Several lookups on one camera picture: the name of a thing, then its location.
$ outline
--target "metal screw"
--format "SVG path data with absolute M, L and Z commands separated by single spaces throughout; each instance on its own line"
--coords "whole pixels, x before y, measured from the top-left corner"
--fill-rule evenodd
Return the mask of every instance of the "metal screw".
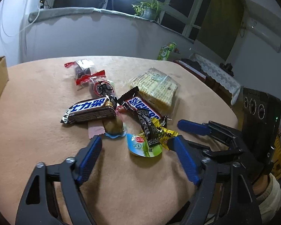
M 66 159 L 66 163 L 72 163 L 72 162 L 75 162 L 75 158 L 74 157 L 68 157 Z
M 209 157 L 203 157 L 202 162 L 204 162 L 204 163 L 210 162 L 210 158 Z
M 240 167 L 240 163 L 239 163 L 239 162 L 233 162 L 233 163 L 232 163 L 232 166 L 233 166 L 233 167 Z
M 39 162 L 39 163 L 37 163 L 37 168 L 41 168 L 41 167 L 43 167 L 45 164 L 43 163 L 43 162 Z

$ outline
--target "black candy wrapper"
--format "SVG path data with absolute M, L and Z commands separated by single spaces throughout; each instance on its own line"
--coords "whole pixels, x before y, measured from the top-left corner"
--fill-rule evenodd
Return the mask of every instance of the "black candy wrapper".
M 160 144 L 158 139 L 158 130 L 151 121 L 149 111 L 138 109 L 137 114 L 140 125 L 147 138 L 148 146 L 152 147 L 154 145 Z

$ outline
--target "yellow candy wrapper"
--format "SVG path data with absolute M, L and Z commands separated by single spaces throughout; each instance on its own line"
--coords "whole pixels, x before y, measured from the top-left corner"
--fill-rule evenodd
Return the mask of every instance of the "yellow candy wrapper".
M 157 118 L 151 118 L 151 121 L 158 130 L 159 142 L 164 148 L 169 150 L 169 148 L 167 147 L 167 140 L 171 137 L 178 136 L 178 132 L 164 128 L 160 125 L 160 122 Z

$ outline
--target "table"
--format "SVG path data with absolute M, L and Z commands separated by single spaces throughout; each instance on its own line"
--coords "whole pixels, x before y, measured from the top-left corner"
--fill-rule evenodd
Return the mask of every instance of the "table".
M 90 97 L 87 88 L 77 91 L 72 70 L 64 68 L 64 63 L 84 58 L 92 60 L 98 70 L 105 69 L 119 96 L 128 90 L 125 83 L 129 79 L 150 67 L 173 77 L 181 85 L 181 100 L 169 129 L 177 131 L 180 119 L 237 126 L 236 116 L 218 95 L 172 62 L 91 56 L 45 59 L 10 67 L 10 80 L 0 98 L 0 211 L 11 224 L 35 164 L 60 163 L 89 142 L 87 124 L 60 124 L 68 107 Z M 125 115 L 124 119 L 129 133 L 141 131 L 131 117 Z M 186 139 L 209 144 L 213 150 L 220 148 L 208 138 L 180 133 Z M 62 217 L 71 224 L 58 184 Z M 187 180 L 175 152 L 164 149 L 155 158 L 136 157 L 129 153 L 126 138 L 103 137 L 102 152 L 81 190 L 98 225 L 164 225 L 194 194 L 195 187 Z
M 200 64 L 202 70 L 212 77 L 217 83 L 221 84 L 226 90 L 232 94 L 231 105 L 234 105 L 237 101 L 240 93 L 241 85 L 231 75 L 227 74 L 217 64 L 202 57 L 201 55 L 194 53 L 190 56 L 192 61 L 196 61 Z

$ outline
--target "lace tablecloth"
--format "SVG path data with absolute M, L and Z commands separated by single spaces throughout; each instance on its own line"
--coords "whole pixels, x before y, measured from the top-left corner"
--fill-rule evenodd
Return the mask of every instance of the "lace tablecloth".
M 222 70 L 217 64 L 194 53 L 190 59 L 200 64 L 202 70 L 220 83 L 226 90 L 232 94 L 231 105 L 234 105 L 240 93 L 241 85 L 232 76 Z

